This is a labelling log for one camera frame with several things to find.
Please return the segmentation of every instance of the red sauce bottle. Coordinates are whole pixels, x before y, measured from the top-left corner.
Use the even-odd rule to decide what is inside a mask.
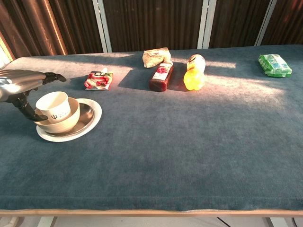
[[[172,61],[164,61],[159,65],[157,71],[149,81],[149,88],[152,91],[166,91],[174,64]]]

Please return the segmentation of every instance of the black cable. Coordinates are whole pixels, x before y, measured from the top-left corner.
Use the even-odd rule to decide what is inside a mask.
[[[221,218],[217,217],[222,223],[224,223],[226,226],[231,227],[230,225],[228,225],[225,221],[223,221]]]
[[[294,220],[294,218],[292,218],[292,221],[293,221],[293,225],[294,225],[295,227],[298,227],[298,226],[297,226],[297,223],[296,223],[295,220]]]

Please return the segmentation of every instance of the plastic bag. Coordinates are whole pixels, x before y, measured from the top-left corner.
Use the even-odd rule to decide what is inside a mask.
[[[167,47],[144,51],[143,53],[144,67],[151,68],[163,61],[170,60],[170,52]]]
[[[92,71],[84,82],[85,90],[107,91],[113,80],[113,73],[107,72],[107,68],[102,71]]]
[[[269,77],[290,77],[293,72],[279,54],[260,55],[258,61]]]

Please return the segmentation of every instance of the floor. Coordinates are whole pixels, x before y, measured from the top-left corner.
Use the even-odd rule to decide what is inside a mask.
[[[221,217],[231,227],[272,227],[266,218]],[[296,218],[298,227],[303,227],[303,218]],[[10,217],[0,219],[5,226]],[[36,227],[40,217],[22,217],[16,227]],[[295,227],[291,218],[285,218],[287,226]],[[52,227],[226,227],[216,218],[137,218],[137,217],[57,217]]]

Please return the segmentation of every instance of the white plate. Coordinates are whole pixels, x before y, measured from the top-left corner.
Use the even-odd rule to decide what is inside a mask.
[[[39,128],[38,126],[36,126],[36,130],[38,132],[38,135],[48,141],[51,142],[66,142],[66,141],[70,141],[70,140],[74,140],[76,138],[79,138],[83,135],[85,135],[86,133],[88,133],[90,130],[92,130],[99,122],[101,115],[102,115],[102,108],[99,105],[99,103],[97,103],[94,100],[91,99],[87,99],[87,98],[77,98],[79,103],[84,103],[89,105],[93,110],[94,110],[94,117],[92,122],[90,123],[90,125],[85,128],[84,130],[73,134],[73,135],[69,135],[69,136],[60,136],[60,137],[54,137],[54,136],[50,136],[49,134],[47,134],[47,132],[45,132],[44,130],[42,130],[41,128]]]

